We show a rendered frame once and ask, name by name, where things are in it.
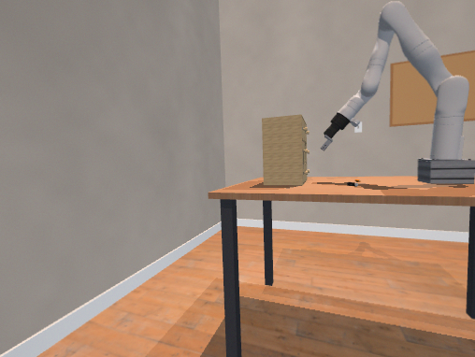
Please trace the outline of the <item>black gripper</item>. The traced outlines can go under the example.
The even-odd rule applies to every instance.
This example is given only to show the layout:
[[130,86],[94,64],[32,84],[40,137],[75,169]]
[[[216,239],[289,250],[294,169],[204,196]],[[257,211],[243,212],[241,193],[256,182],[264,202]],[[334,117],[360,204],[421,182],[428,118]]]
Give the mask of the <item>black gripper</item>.
[[360,121],[355,119],[354,116],[357,112],[350,106],[345,105],[336,116],[331,120],[331,125],[325,130],[324,137],[326,142],[321,146],[322,150],[325,150],[333,141],[332,137],[338,130],[343,130],[349,123],[356,127]]

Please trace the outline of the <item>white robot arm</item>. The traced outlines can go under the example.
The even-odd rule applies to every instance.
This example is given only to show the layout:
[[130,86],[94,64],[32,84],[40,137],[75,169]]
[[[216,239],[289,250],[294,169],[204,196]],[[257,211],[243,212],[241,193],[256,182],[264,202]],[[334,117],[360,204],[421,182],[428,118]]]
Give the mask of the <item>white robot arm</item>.
[[395,33],[404,55],[426,79],[438,98],[430,159],[462,160],[462,131],[468,103],[468,80],[453,76],[447,70],[435,45],[400,2],[390,2],[382,9],[377,41],[361,90],[355,95],[358,97],[353,96],[346,105],[358,112],[375,95]]

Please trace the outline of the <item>small wooden chest of drawers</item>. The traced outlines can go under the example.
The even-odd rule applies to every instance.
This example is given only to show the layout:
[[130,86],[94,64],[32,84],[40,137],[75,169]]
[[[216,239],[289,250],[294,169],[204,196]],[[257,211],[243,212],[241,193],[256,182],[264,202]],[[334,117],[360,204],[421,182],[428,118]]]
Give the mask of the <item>small wooden chest of drawers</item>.
[[262,119],[264,185],[303,185],[302,114]]

